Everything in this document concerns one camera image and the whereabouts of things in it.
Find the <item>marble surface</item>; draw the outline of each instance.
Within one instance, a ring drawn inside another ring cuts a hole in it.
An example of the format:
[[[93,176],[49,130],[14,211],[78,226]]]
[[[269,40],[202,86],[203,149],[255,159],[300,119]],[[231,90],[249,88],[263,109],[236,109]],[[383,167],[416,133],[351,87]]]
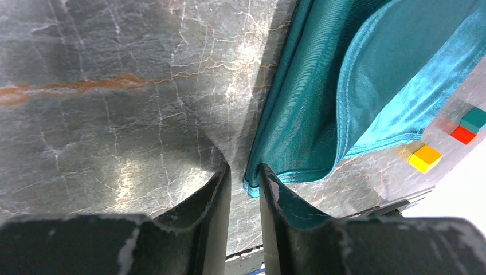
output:
[[[261,244],[259,204],[241,181],[295,0],[0,7],[0,221],[34,213],[154,217],[228,161],[227,254]],[[410,149],[400,147],[345,160],[328,179],[291,188],[344,216],[433,186],[466,154],[444,131],[469,104],[486,108],[476,97],[485,72],[483,61],[425,134],[449,155],[431,173],[409,167]]]

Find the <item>red cube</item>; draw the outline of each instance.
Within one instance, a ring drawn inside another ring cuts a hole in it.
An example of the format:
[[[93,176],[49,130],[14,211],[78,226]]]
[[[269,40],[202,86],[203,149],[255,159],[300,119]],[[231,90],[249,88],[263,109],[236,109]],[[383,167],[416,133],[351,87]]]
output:
[[[469,132],[466,128],[462,126],[457,127],[457,129],[452,132],[451,136],[466,145],[470,145],[476,139],[476,137],[478,137],[478,135]]]

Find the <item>wooden block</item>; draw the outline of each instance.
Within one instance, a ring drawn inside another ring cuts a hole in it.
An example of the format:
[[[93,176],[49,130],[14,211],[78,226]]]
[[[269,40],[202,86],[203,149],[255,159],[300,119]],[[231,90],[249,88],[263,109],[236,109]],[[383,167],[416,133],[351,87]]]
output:
[[[461,119],[460,125],[469,132],[477,135],[486,128],[486,112],[474,107],[467,115]]]
[[[441,160],[442,155],[428,145],[422,146],[410,157],[409,163],[423,174],[430,171]]]
[[[457,129],[452,132],[451,136],[466,145],[470,145],[476,139],[475,134],[469,132],[462,126],[457,127]]]

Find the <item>fabric fold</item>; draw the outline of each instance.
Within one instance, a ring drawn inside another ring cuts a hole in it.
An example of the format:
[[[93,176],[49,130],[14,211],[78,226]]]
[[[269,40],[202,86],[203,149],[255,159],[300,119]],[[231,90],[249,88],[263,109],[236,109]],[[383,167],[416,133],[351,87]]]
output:
[[[486,0],[304,1],[245,174],[327,176],[345,157],[419,139],[484,55]]]

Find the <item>teal fabric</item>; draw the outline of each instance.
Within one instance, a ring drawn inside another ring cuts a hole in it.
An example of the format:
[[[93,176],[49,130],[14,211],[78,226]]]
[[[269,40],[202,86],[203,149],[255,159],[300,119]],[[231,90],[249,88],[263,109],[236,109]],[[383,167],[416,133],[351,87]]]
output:
[[[301,0],[253,143],[283,183],[421,137],[481,60],[486,0]]]

